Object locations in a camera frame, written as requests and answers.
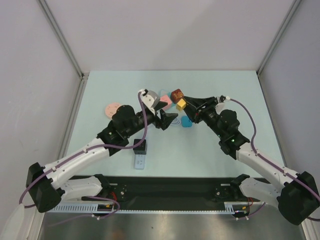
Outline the yellow small plug adapter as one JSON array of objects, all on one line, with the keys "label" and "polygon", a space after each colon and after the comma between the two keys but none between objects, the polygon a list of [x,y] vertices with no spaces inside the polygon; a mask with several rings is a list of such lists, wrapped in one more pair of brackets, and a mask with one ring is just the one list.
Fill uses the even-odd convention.
[{"label": "yellow small plug adapter", "polygon": [[177,103],[176,103],[176,109],[180,112],[182,112],[187,106],[187,102],[181,98]]}]

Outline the pink cube socket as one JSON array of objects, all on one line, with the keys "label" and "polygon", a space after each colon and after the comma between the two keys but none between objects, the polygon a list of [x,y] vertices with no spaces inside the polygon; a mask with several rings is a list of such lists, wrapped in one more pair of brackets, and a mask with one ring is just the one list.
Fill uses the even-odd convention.
[{"label": "pink cube socket", "polygon": [[167,94],[161,96],[160,101],[167,103],[167,105],[162,108],[164,111],[167,111],[172,107],[173,102]]}]

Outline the dark red cube socket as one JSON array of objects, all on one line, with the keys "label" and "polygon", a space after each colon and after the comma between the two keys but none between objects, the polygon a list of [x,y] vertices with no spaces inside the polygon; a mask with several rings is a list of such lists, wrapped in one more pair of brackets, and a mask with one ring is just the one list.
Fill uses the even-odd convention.
[{"label": "dark red cube socket", "polygon": [[178,103],[180,99],[182,99],[183,97],[184,97],[184,94],[179,88],[172,91],[170,94],[170,99],[174,104]]}]

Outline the teal triangular power strip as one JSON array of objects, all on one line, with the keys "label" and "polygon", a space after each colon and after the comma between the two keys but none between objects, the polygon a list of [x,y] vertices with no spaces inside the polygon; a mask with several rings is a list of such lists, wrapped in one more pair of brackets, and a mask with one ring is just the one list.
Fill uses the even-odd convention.
[{"label": "teal triangular power strip", "polygon": [[173,107],[174,103],[171,100],[171,92],[170,91],[165,90],[165,89],[161,89],[159,91],[159,95],[160,95],[160,101],[167,103],[167,105],[162,108],[164,111],[167,111]]}]

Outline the black cube socket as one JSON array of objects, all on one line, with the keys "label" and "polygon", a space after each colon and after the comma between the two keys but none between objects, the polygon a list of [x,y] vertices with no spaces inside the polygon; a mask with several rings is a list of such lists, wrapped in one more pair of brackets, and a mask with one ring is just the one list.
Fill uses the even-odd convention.
[{"label": "black cube socket", "polygon": [[144,139],[140,145],[133,148],[133,152],[135,155],[146,155],[147,154],[147,140]]}]

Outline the light blue power strip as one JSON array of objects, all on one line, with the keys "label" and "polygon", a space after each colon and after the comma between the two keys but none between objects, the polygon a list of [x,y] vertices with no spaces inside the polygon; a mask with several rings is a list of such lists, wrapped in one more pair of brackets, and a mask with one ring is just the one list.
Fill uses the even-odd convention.
[{"label": "light blue power strip", "polygon": [[134,156],[134,169],[135,170],[144,170],[146,166],[146,155],[136,154]]}]

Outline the pink round power strip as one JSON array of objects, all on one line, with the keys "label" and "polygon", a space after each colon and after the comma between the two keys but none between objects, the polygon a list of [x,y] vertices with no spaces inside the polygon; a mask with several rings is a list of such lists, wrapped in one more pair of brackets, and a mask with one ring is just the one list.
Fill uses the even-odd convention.
[{"label": "pink round power strip", "polygon": [[113,102],[108,104],[104,110],[106,117],[111,120],[113,115],[117,112],[118,108],[121,106],[122,105],[118,102]]}]

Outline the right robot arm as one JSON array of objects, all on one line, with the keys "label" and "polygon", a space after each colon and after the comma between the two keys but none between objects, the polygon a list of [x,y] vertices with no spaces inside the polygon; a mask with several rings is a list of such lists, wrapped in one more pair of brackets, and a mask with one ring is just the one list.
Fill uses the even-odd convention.
[{"label": "right robot arm", "polygon": [[230,188],[231,196],[242,201],[251,197],[272,205],[291,224],[300,225],[320,207],[320,195],[314,177],[299,173],[268,159],[240,131],[240,122],[234,110],[225,109],[228,96],[194,98],[184,96],[184,112],[198,124],[204,122],[219,138],[220,149],[233,159],[259,173],[267,182],[250,176],[240,176],[239,183]]}]

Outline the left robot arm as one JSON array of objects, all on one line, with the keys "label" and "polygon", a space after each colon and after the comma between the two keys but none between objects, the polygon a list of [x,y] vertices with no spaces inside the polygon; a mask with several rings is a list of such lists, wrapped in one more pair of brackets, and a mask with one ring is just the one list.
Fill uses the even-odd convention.
[{"label": "left robot arm", "polygon": [[135,113],[130,105],[120,106],[108,126],[82,149],[46,166],[35,163],[29,167],[26,189],[35,207],[40,213],[45,213],[61,201],[107,199],[112,190],[102,174],[76,180],[71,178],[89,165],[127,149],[129,137],[141,130],[146,131],[148,125],[153,124],[158,129],[166,130],[177,117],[177,113],[166,113],[163,110],[153,113],[143,107]]}]

